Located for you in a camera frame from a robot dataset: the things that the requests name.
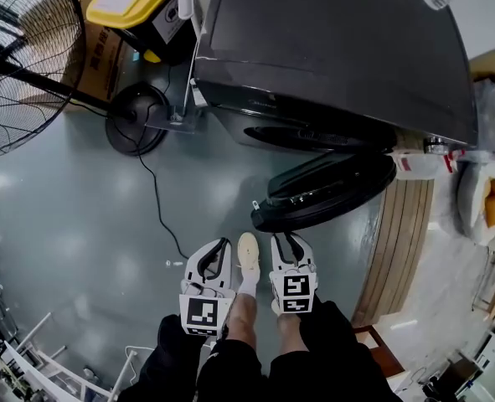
gray floor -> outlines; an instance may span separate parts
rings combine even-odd
[[[154,83],[163,87],[163,80]],[[170,93],[181,89],[173,82]],[[86,111],[60,116],[0,157],[0,281],[23,333],[52,312],[39,345],[51,353],[67,344],[63,364],[78,372],[87,363],[112,380],[124,347],[155,345],[161,318],[178,311],[183,267],[167,268],[166,261],[184,260],[157,222],[152,177],[136,158],[111,149],[103,126]],[[212,115],[201,127],[196,135],[169,134],[144,158],[158,175],[163,218],[188,255],[220,236],[235,245],[252,230],[251,201],[264,198],[267,181],[311,158],[243,147]],[[375,198],[300,231],[314,248],[320,296],[348,316],[366,275],[378,212]],[[269,236],[257,238],[263,275],[258,352],[267,370],[278,342]]]

fan base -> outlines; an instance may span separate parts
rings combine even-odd
[[[165,95],[146,83],[128,86],[112,100],[106,135],[113,148],[131,157],[149,153],[167,131],[146,126],[150,113],[167,111]]]

wooden pallet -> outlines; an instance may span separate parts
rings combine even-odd
[[[355,327],[375,324],[404,305],[422,253],[432,197],[432,180],[395,180],[384,192],[369,273],[352,319]]]

white sneaker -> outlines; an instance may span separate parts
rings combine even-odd
[[[244,232],[238,241],[238,262],[244,271],[258,272],[260,275],[260,264],[258,263],[258,242],[251,232]]]

black power cord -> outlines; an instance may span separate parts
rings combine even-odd
[[[171,85],[171,66],[169,65],[169,68],[168,68],[168,81],[167,81],[167,87],[165,88],[165,91],[163,92],[163,94],[165,95],[165,93],[168,91],[169,89],[169,86]],[[80,103],[74,103],[73,101],[70,102],[70,104],[74,105],[74,106],[78,106],[78,107],[83,107],[84,109],[90,111],[91,113],[94,113],[95,115],[98,115],[98,116],[102,116],[104,118],[109,118],[108,115],[104,115],[103,113],[100,113],[99,111],[95,111],[93,109],[91,109],[90,107],[86,106],[86,105],[83,105],[83,104],[80,104]],[[155,106],[155,105],[159,105],[159,104],[162,104],[162,103],[158,103],[157,101],[153,102],[148,108],[147,108],[147,118],[146,118],[146,121],[148,121],[148,117],[150,116],[150,110]],[[143,132],[141,134],[141,137],[139,138],[139,142],[136,142],[134,139],[126,136],[120,129],[119,127],[116,125],[115,123],[115,119],[113,119],[113,126],[115,127],[115,129],[119,132],[119,134],[121,134],[121,136],[123,136],[124,138],[126,138],[127,140],[129,140],[130,142],[132,142],[135,146],[136,146],[136,150],[137,150],[137,157],[139,158],[139,162],[141,163],[141,165],[152,175],[152,179],[154,181],[154,193],[156,195],[156,205],[157,205],[157,218],[159,219],[159,222],[160,224],[162,225],[163,228],[165,228],[165,230],[173,237],[173,240],[174,240],[174,244],[177,246],[177,250],[178,250],[178,253],[184,258],[184,259],[189,259],[189,257],[187,255],[185,255],[183,252],[182,252],[182,249],[180,249],[180,244],[178,243],[178,238],[177,236],[174,234],[174,232],[165,224],[165,222],[163,222],[163,218],[162,218],[162,205],[161,205],[161,201],[160,201],[160,194],[159,194],[159,190],[157,188],[157,176],[156,176],[156,173],[151,170],[147,165],[146,163],[143,161],[143,158],[141,156],[141,150],[139,148],[139,145],[141,144],[141,141],[143,139],[143,137],[145,136],[145,132],[147,131],[147,127],[145,126],[143,128]]]

